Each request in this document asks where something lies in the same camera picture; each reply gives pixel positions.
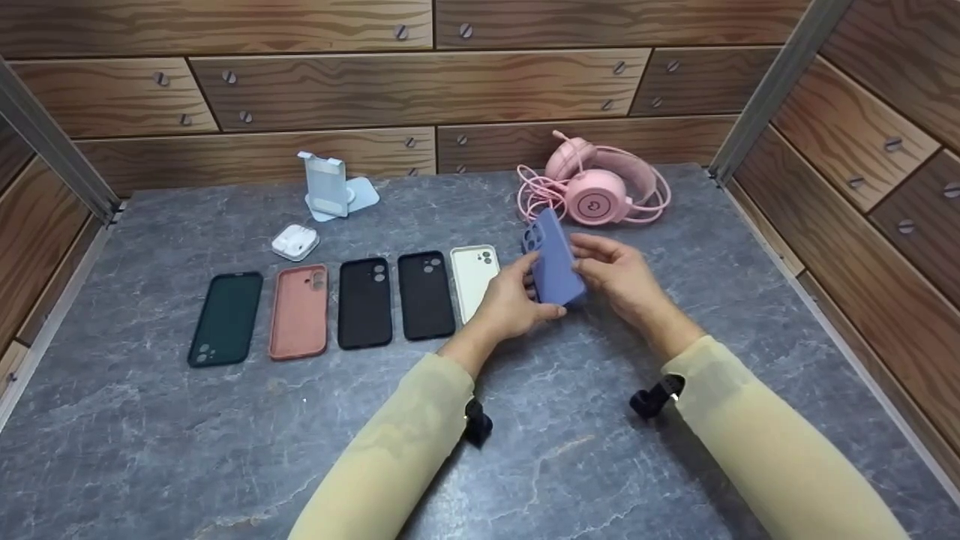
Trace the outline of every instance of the pink headphones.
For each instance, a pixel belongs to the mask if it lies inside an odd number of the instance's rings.
[[[646,161],[618,148],[594,146],[580,137],[567,138],[558,131],[554,131],[553,136],[562,139],[564,144],[550,157],[543,176],[526,165],[516,168],[523,181],[516,194],[516,205],[527,222],[540,213],[538,207],[563,207],[563,211],[558,211],[561,219],[569,212],[584,225],[621,221],[650,223],[670,204],[670,186]],[[637,202],[627,196],[625,179],[639,188],[641,197]],[[658,203],[642,206],[651,197]],[[652,215],[627,217],[631,212]]]

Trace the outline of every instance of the black phone case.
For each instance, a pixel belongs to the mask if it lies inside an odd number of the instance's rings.
[[[378,275],[383,276],[381,281],[377,281]],[[381,347],[393,341],[394,319],[387,259],[377,257],[345,262],[340,267],[339,303],[337,343],[341,349]]]
[[[190,367],[236,364],[250,353],[263,276],[221,274],[210,281],[187,355]]]
[[[404,255],[396,266],[403,335],[411,341],[452,335],[457,323],[444,254],[430,251]]]

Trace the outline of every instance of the sleeve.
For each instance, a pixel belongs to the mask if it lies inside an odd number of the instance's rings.
[[[907,538],[850,462],[712,337],[662,371],[685,378],[677,409],[772,537]]]
[[[460,440],[472,393],[459,365],[425,356],[333,464],[289,538],[396,538]]]

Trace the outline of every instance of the wood panel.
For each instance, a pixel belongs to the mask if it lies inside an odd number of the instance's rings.
[[[937,429],[960,442],[960,313],[773,128],[735,176]]]
[[[854,0],[821,49],[900,112],[960,148],[960,2]]]
[[[0,193],[27,163],[34,150],[27,141],[0,116]]]
[[[7,391],[7,386],[10,385],[10,375],[16,374],[16,370],[20,368],[20,364],[23,363],[23,359],[27,357],[29,352],[30,350],[22,344],[13,341],[7,347],[3,356],[0,356],[0,397],[3,396],[3,393]]]
[[[960,306],[960,160],[954,154],[938,154],[876,207],[870,217],[911,262]]]
[[[861,211],[873,208],[940,147],[821,58],[791,90],[774,124]],[[887,150],[891,137],[902,143]]]
[[[433,128],[101,139],[78,146],[120,197],[159,187],[304,182],[299,150],[344,160],[351,176],[436,172]]]
[[[12,58],[429,49],[430,0],[6,0]],[[406,39],[395,37],[405,25]]]
[[[917,434],[924,447],[933,455],[933,458],[944,469],[954,485],[960,487],[960,455],[950,446],[944,436],[930,423],[917,402],[910,397],[900,381],[890,373],[887,366],[876,355],[863,335],[853,327],[847,315],[837,307],[824,288],[809,272],[803,272],[798,280],[804,286],[817,306],[824,313],[837,333],[850,346],[853,354],[860,360],[860,364],[874,379],[880,390],[890,399],[903,419]]]
[[[219,131],[184,59],[29,61],[12,66],[73,137]]]
[[[744,213],[747,214],[747,217],[754,224],[754,227],[763,235],[763,239],[770,244],[774,253],[783,261],[786,269],[794,276],[799,276],[800,273],[805,270],[804,263],[797,257],[797,254],[793,253],[790,246],[783,240],[783,236],[780,236],[780,233],[774,229],[774,226],[770,224],[770,220],[767,219],[767,216],[763,215],[763,212],[754,200],[750,198],[750,195],[747,195],[747,192],[740,187],[736,179],[731,179],[727,183],[727,190],[743,209]]]
[[[779,53],[779,47],[658,48],[630,115],[740,112]]]
[[[560,130],[596,144],[616,146],[652,163],[710,163],[736,122],[736,115],[685,118],[617,118],[572,122],[473,124],[437,129],[439,168],[478,171],[544,167],[560,146]]]
[[[617,49],[190,61],[225,130],[263,131],[623,116],[649,54]],[[615,73],[620,61],[623,71]],[[225,70],[236,75],[234,84],[224,81]],[[241,111],[252,115],[250,123]]]
[[[809,0],[438,0],[444,48],[783,43]],[[469,38],[461,26],[469,24]]]
[[[57,266],[57,270],[54,271],[53,277],[47,282],[47,286],[43,288],[39,299],[37,299],[27,318],[23,321],[20,330],[17,331],[16,338],[18,340],[27,345],[34,344],[34,340],[40,333],[40,329],[43,328],[43,323],[46,322],[47,316],[50,315],[50,312],[57,304],[57,300],[59,300],[60,295],[63,294],[63,290],[70,282],[70,278],[73,277],[73,273],[77,270],[77,267],[80,266],[80,261],[84,258],[84,255],[86,255],[87,248],[90,247],[93,239],[102,228],[103,224],[93,216],[86,219],[86,223],[84,223],[80,232],[77,233],[77,236],[73,239],[73,243],[70,244],[66,255],[63,256],[63,259]]]
[[[40,159],[0,197],[0,343],[23,324],[89,215]]]

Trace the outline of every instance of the person's left hand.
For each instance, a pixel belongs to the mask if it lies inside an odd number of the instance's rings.
[[[500,270],[487,285],[487,293],[469,324],[491,333],[497,342],[518,337],[539,322],[559,319],[566,308],[555,304],[538,304],[530,269],[539,254],[531,252]]]

